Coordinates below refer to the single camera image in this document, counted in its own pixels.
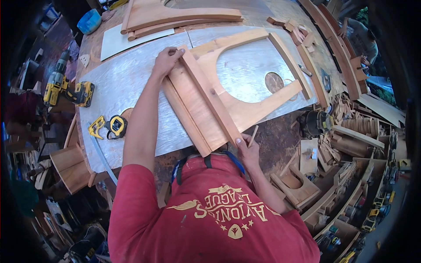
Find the wooden dowel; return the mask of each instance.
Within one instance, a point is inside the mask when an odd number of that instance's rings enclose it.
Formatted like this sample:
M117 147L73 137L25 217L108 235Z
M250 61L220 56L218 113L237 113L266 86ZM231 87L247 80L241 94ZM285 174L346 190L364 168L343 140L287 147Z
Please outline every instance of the wooden dowel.
M257 129L259 129L259 125L256 125L256 127L254 127L253 135L251 136L251 140L250 140L250 143L248 144L248 148L250 148L251 143L253 142L254 137L256 136Z

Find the blue bucket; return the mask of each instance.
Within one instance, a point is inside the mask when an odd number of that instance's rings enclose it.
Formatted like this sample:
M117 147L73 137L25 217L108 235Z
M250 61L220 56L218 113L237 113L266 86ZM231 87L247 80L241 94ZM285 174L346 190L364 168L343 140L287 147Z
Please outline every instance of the blue bucket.
M94 32L101 24L101 16L96 9L92 9L82 16L77 23L77 27L83 34L89 35Z

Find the red t-shirt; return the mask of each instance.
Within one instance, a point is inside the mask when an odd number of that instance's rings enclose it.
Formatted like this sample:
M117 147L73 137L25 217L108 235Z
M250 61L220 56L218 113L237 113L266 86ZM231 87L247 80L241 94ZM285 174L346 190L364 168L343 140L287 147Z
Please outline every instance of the red t-shirt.
M159 209L152 173L120 171L108 235L113 263L319 262L320 252L296 210L279 215L249 188L226 156L186 162Z

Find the gray shirt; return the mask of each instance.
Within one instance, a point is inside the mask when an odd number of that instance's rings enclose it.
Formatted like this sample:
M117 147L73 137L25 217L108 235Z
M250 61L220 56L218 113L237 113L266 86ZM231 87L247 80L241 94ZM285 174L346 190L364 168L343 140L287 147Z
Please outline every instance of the gray shirt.
M373 64L376 60L378 49L376 42L372 42L368 38L368 28L361 22L351 18L348 19L348 25L354 29L354 32L351 33L348 39L355 55L365 55L370 64Z

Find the tape measure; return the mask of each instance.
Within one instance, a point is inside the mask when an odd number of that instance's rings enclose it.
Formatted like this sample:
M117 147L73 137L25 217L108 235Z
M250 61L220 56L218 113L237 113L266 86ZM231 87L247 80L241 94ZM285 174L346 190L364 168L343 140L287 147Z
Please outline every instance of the tape measure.
M111 117L111 120L105 123L105 128L107 128L107 139L116 140L123 138L126 134L127 129L127 120L120 115L114 115Z

